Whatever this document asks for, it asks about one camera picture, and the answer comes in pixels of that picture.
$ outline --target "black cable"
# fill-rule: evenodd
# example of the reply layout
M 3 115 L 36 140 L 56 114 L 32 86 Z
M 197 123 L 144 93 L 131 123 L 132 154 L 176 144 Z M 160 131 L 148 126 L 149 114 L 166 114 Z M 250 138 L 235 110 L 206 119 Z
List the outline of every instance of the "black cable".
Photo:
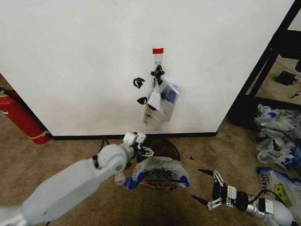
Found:
M 298 93 L 300 93 L 300 92 L 301 92 L 301 90 L 299 90 L 298 92 L 295 92 L 295 94 L 294 94 L 292 97 L 290 97 L 290 99 L 292 99 L 292 98 L 294 98 L 294 97 L 296 97 L 296 96 L 299 96 Z
M 278 198 L 279 199 L 279 201 L 284 205 L 284 206 L 286 206 L 285 205 L 285 203 L 282 201 L 282 199 L 275 193 L 275 192 L 273 192 L 273 191 L 271 191 L 271 190 L 269 190 L 269 189 L 262 189 L 251 201 L 249 201 L 248 202 L 248 204 L 252 204 L 253 202 L 255 202 L 257 199 L 259 199 L 259 197 L 261 196 L 261 194 L 262 193 L 268 193 L 268 192 L 270 192 L 270 193 L 272 193 L 273 195 L 275 195 L 276 196 L 276 198 Z
M 107 143 L 107 145 L 109 145 L 110 143 L 108 142 L 108 140 L 105 138 L 105 136 L 103 137 L 103 142 L 102 142 L 102 145 L 101 145 L 101 147 L 100 147 L 100 149 L 99 149 L 99 152 L 98 153 L 100 153 L 100 151 L 103 149 L 103 146 L 104 146 L 104 142 L 106 142 Z

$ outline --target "pile of plastic bags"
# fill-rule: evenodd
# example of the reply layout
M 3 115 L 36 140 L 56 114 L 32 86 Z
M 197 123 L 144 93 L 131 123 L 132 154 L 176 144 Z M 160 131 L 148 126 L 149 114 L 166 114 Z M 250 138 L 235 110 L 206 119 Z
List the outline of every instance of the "pile of plastic bags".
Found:
M 124 187 L 133 191 L 139 184 L 151 188 L 189 187 L 189 174 L 178 160 L 153 156 L 138 163 L 133 174 L 128 177 Z
M 258 105 L 254 121 L 261 129 L 256 139 L 258 160 L 284 169 L 293 164 L 301 173 L 301 111 Z
M 262 189 L 274 191 L 291 211 L 294 220 L 301 224 L 301 181 L 268 167 L 258 167 L 257 173 Z

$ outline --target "white wall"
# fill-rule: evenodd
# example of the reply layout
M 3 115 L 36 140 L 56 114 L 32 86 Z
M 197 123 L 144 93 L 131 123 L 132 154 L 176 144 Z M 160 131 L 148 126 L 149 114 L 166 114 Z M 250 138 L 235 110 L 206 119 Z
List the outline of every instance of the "white wall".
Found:
M 216 132 L 292 2 L 2 0 L 0 72 L 53 135 L 145 132 L 132 82 L 164 47 L 182 92 L 159 133 Z
M 301 10 L 288 28 L 289 30 L 301 31 Z

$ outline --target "black baseboard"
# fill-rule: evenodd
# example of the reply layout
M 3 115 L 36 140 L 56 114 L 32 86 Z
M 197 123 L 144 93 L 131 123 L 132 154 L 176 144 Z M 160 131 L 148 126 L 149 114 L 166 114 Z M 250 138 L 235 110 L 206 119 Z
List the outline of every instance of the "black baseboard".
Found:
M 211 133 L 164 133 L 164 134 L 147 134 L 147 138 L 173 138 L 173 137 L 215 137 L 217 132 Z M 54 140 L 100 140 L 106 139 L 122 139 L 123 135 L 99 135 L 99 136 L 53 136 Z

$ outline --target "yellow label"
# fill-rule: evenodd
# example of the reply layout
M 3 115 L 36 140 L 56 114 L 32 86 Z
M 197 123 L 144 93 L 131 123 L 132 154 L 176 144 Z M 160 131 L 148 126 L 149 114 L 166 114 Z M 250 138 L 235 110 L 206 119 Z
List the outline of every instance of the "yellow label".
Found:
M 287 200 L 288 197 L 287 197 L 287 194 L 285 192 L 285 189 L 283 187 L 283 185 L 276 185 L 275 186 L 275 193 L 283 200 Z

